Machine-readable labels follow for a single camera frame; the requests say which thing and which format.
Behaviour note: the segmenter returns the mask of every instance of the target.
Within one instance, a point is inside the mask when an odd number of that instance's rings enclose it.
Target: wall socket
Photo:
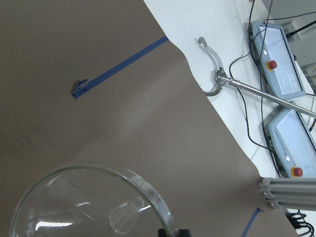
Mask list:
[[[288,22],[286,24],[283,24],[282,26],[284,28],[285,34],[293,32],[293,31],[296,31],[298,29],[296,27],[294,21],[291,21],[291,22]],[[301,36],[300,32],[298,32],[295,35],[293,35],[291,38],[288,38],[287,41],[289,43],[292,43],[292,42],[295,42],[295,41],[298,41],[298,40],[301,40],[301,39],[302,39],[302,36]]]

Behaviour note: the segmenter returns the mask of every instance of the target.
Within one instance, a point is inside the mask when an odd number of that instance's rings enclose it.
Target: blue tape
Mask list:
[[[167,36],[162,37],[161,39],[158,39],[156,42],[152,43],[151,45],[147,46],[146,48],[142,49],[138,53],[135,53],[133,56],[129,57],[128,59],[124,60],[123,62],[117,64],[115,67],[109,69],[107,72],[103,73],[102,75],[96,77],[93,80],[85,79],[83,81],[80,81],[75,90],[71,92],[71,94],[78,98],[79,96],[85,94],[87,91],[91,90],[98,84],[104,82],[106,79],[110,78],[114,74],[118,73],[119,71],[123,70],[136,60],[140,59],[150,51],[154,50],[155,48],[159,47],[163,43],[167,42],[169,39]]]
[[[244,232],[242,233],[241,237],[246,237],[246,235],[248,234],[249,230],[250,230],[250,227],[252,226],[254,220],[256,219],[257,215],[259,214],[259,212],[263,211],[262,209],[260,208],[257,208],[255,210],[255,212],[252,214],[249,222],[248,222],[248,225],[246,226],[246,229],[244,230]]]

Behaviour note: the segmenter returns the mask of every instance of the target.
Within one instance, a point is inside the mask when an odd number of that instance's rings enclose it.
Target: metal rod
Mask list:
[[[311,111],[309,111],[309,110],[307,110],[307,109],[305,109],[305,108],[303,108],[303,107],[300,107],[300,106],[291,104],[290,102],[288,102],[288,101],[286,101],[286,100],[282,100],[282,99],[277,98],[277,97],[275,97],[275,96],[273,96],[273,95],[270,95],[270,94],[268,94],[268,93],[265,93],[265,92],[263,92],[263,91],[261,91],[261,90],[259,90],[259,89],[257,89],[257,88],[254,88],[254,87],[252,87],[252,86],[250,86],[250,85],[247,85],[247,84],[245,84],[245,83],[242,83],[242,82],[240,82],[239,80],[236,80],[236,79],[233,79],[233,78],[226,78],[226,77],[220,77],[220,79],[221,79],[222,81],[227,82],[229,85],[232,85],[232,86],[234,86],[234,87],[237,87],[237,88],[240,88],[240,89],[249,91],[249,92],[251,92],[251,93],[253,93],[253,94],[256,94],[256,95],[259,95],[259,96],[261,96],[261,97],[264,97],[264,98],[266,98],[266,99],[268,99],[268,100],[271,100],[271,101],[273,101],[273,102],[276,102],[276,103],[278,103],[278,104],[280,104],[280,105],[283,105],[283,106],[285,106],[285,107],[287,107],[287,108],[293,109],[293,110],[295,110],[295,111],[297,111],[297,112],[306,114],[306,115],[311,116],[311,117],[313,117],[313,118],[316,118],[316,114],[315,114],[315,113],[313,113],[313,112],[311,112]]]

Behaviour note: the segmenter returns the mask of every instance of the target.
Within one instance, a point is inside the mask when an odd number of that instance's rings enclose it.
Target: screen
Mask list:
[[[309,177],[309,172],[315,174],[316,151],[297,113],[291,110],[276,128],[296,166],[307,171],[304,177]]]
[[[262,31],[266,27],[260,26],[259,28],[260,31]],[[277,63],[277,68],[274,69],[274,73],[276,74],[276,79],[280,85],[281,93],[286,95],[302,91],[290,54],[284,42],[282,31],[277,28],[267,27],[265,46],[271,61],[275,60]]]

